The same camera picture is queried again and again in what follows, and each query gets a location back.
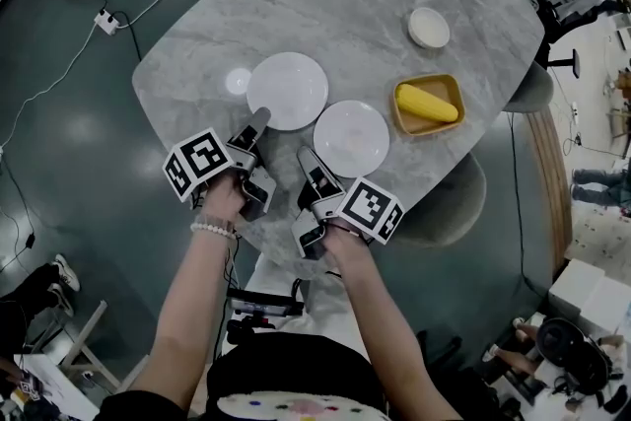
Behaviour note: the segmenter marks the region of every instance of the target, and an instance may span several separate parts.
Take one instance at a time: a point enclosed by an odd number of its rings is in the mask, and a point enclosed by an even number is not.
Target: chair seat
[[[538,63],[532,62],[509,102],[505,112],[538,112],[545,108],[554,95],[554,82],[548,72]]]
[[[410,246],[448,246],[460,240],[479,218],[486,200],[486,176],[468,153],[410,209],[394,239]]]

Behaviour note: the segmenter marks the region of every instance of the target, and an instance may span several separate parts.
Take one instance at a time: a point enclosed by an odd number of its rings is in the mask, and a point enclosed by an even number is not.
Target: white plate
[[[430,49],[438,49],[450,41],[450,26],[447,21],[428,7],[412,12],[407,29],[417,44]]]
[[[341,177],[375,171],[386,159],[389,145],[386,121],[363,102],[333,104],[315,124],[315,152]]]
[[[328,97],[328,80],[315,60],[301,53],[278,53],[252,72],[247,105],[252,112],[267,107],[269,127],[298,130],[314,121]]]

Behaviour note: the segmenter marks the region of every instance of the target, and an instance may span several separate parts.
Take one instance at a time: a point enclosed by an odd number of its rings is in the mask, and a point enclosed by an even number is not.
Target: gray marble table
[[[422,49],[409,38],[406,16],[420,6],[434,8],[448,20],[452,39],[444,49]],[[245,97],[227,92],[227,74],[241,67],[251,70],[274,53],[302,52],[324,69],[330,104],[361,100],[384,115],[390,148],[369,179],[409,209],[500,113],[542,36],[527,0],[200,0],[143,59],[133,86],[167,149],[209,125],[227,140],[249,116]],[[457,78],[466,120],[437,135],[402,135],[389,110],[393,86],[432,73]],[[240,226],[255,247],[305,277],[322,265],[299,260],[290,225],[299,213],[296,200],[304,183],[296,151],[312,145],[312,135],[313,125],[297,132],[266,132],[260,148],[278,181],[273,209]]]

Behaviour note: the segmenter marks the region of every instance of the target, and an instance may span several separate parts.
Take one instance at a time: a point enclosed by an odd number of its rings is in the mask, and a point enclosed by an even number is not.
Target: black and white marker cube
[[[175,144],[162,169],[177,197],[184,202],[199,184],[232,164],[215,130],[208,128]]]
[[[387,243],[404,214],[392,193],[363,177],[355,180],[337,208],[337,215],[382,244]]]

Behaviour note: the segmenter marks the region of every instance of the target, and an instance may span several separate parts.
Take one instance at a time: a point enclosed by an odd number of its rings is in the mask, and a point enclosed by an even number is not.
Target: white sneaker
[[[68,288],[73,291],[79,291],[81,289],[81,284],[79,284],[77,274],[75,274],[75,271],[70,268],[70,265],[68,265],[68,262],[63,255],[57,254],[52,264],[57,266],[59,269],[59,279],[61,279]]]
[[[63,290],[61,289],[61,286],[59,286],[57,283],[51,284],[50,288],[48,288],[48,291],[50,293],[54,293],[57,296],[57,300],[59,301],[58,307],[62,309],[63,312],[68,314],[70,317],[75,315],[75,310],[72,309],[70,302],[68,302],[68,299],[63,294]]]
[[[495,344],[493,344],[488,351],[485,351],[485,353],[482,355],[482,361],[484,363],[488,363],[490,362],[493,358],[495,358],[495,354],[497,353],[497,350],[499,349],[499,346],[496,346]]]

